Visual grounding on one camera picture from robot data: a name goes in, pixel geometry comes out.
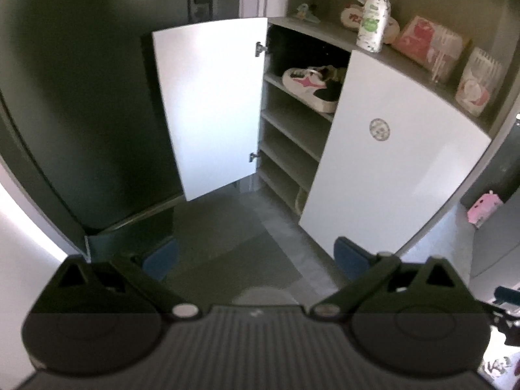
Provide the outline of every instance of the shelf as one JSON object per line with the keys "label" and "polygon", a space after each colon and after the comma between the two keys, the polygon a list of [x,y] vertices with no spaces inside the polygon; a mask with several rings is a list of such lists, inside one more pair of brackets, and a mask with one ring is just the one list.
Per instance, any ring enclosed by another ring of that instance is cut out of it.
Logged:
{"label": "shelf", "polygon": [[269,159],[262,160],[258,175],[295,213],[294,204],[300,190],[298,184]]}
{"label": "shelf", "polygon": [[318,163],[285,136],[278,135],[266,136],[260,143],[261,151],[306,192],[310,192]]}
{"label": "shelf", "polygon": [[427,88],[430,92],[449,103],[461,115],[470,120],[475,126],[489,136],[491,124],[481,118],[477,118],[463,109],[455,100],[455,90],[446,89],[442,85],[435,85],[430,81],[430,72],[416,62],[407,58],[389,45],[384,45],[380,53],[374,54],[356,46],[357,33],[349,31],[340,25],[328,22],[311,23],[296,18],[269,18],[271,25],[278,25],[305,35],[320,39],[326,43],[337,46],[345,51],[353,50],[363,52],[370,57],[384,63],[392,69],[401,72],[414,82]]}
{"label": "shelf", "polygon": [[334,114],[330,114],[330,113],[322,113],[321,111],[317,111],[314,109],[314,107],[312,107],[307,101],[303,100],[302,98],[300,98],[298,95],[296,94],[293,94],[292,92],[290,92],[283,84],[282,82],[282,78],[280,76],[276,76],[272,73],[266,73],[264,75],[264,80],[274,86],[276,86],[278,89],[281,89],[283,92],[286,92],[287,94],[289,94],[290,96],[292,96],[293,98],[296,98],[296,100],[300,101],[302,104],[305,104],[307,107],[309,107],[310,109],[312,109],[313,111],[315,111],[316,113],[318,113],[320,116],[322,116],[323,118],[326,118],[328,121],[332,122],[334,120]]}
{"label": "shelf", "polygon": [[271,101],[261,113],[262,118],[320,161],[330,131],[330,123],[312,111],[295,104]]}

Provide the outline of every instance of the white bottle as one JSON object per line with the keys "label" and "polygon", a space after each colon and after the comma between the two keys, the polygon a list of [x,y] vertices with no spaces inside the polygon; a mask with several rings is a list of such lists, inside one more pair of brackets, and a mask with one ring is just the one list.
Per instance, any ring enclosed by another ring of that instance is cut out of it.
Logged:
{"label": "white bottle", "polygon": [[380,52],[389,17],[389,0],[367,0],[356,41],[357,46],[373,53]]}

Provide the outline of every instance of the metal hinge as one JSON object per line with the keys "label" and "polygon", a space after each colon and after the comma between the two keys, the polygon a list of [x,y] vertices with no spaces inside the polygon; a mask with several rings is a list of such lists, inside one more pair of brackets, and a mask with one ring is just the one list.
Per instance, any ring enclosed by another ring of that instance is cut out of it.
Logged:
{"label": "metal hinge", "polygon": [[255,57],[260,57],[260,54],[262,54],[264,51],[267,51],[268,48],[266,46],[263,46],[260,41],[256,43],[256,50],[255,50]]}

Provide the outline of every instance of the triangular cutout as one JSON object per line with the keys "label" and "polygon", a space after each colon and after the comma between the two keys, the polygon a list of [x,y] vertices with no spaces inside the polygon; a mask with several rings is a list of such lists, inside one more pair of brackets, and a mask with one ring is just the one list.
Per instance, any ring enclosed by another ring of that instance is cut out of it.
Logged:
{"label": "triangular cutout", "polygon": [[67,272],[63,275],[60,282],[61,288],[68,288],[70,286],[80,286],[85,284],[83,274],[81,274],[80,268],[76,264],[69,265]]}
{"label": "triangular cutout", "polygon": [[433,267],[433,270],[426,282],[435,286],[445,286],[447,288],[455,287],[455,283],[453,283],[442,265],[436,265]]}

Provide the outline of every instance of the open cabinet door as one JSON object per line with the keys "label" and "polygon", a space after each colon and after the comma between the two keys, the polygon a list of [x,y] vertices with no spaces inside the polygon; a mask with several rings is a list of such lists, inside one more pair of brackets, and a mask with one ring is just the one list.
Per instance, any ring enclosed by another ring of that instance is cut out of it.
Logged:
{"label": "open cabinet door", "polygon": [[267,19],[153,33],[166,121],[188,201],[256,171]]}
{"label": "open cabinet door", "polygon": [[401,72],[353,51],[300,225],[332,256],[345,236],[395,253],[443,206],[490,142]]}

